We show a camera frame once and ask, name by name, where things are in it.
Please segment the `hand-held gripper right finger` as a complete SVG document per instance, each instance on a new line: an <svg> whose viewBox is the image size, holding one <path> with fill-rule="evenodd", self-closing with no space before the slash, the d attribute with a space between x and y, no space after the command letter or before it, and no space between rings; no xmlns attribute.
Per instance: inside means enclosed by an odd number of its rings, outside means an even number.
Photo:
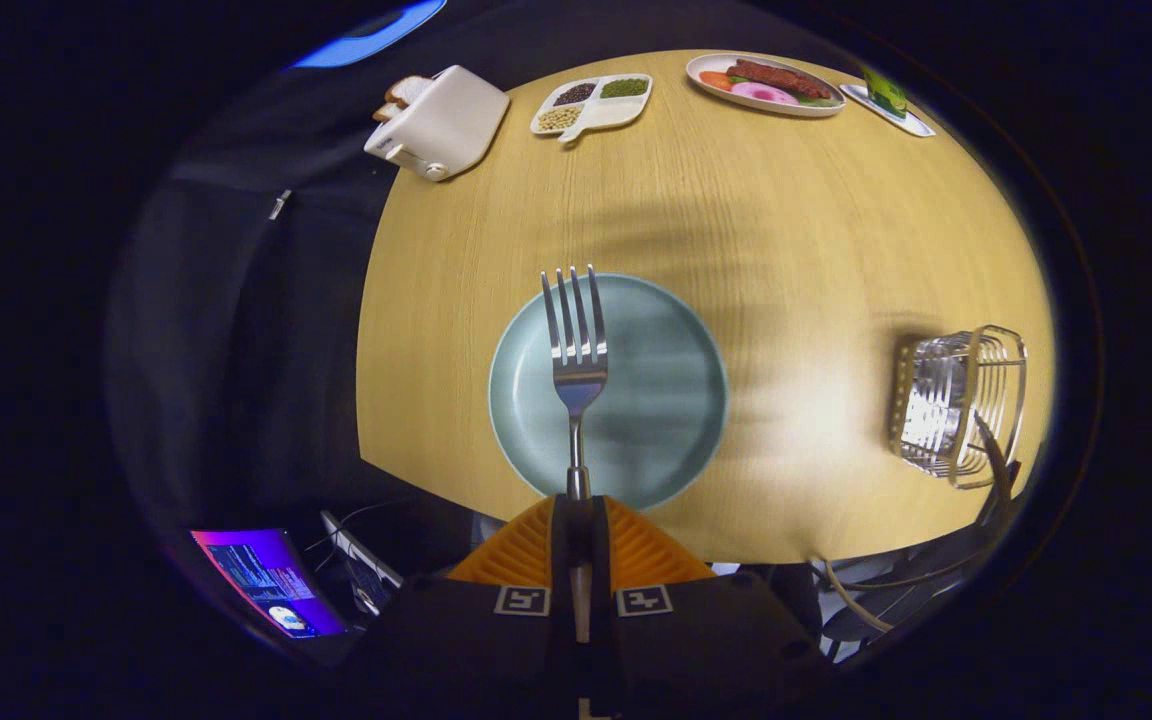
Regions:
<svg viewBox="0 0 1152 720"><path fill-rule="evenodd" d="M719 575L611 497L589 505L589 700L613 719L780 719L832 679L758 575Z"/></svg>

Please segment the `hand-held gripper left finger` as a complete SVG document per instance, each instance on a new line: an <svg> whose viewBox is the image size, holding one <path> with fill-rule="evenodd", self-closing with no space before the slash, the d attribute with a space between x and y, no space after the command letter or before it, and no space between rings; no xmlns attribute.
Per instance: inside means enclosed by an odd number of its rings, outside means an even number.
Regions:
<svg viewBox="0 0 1152 720"><path fill-rule="evenodd" d="M346 717L579 717L571 509L545 498L444 577L404 579L340 670Z"/></svg>

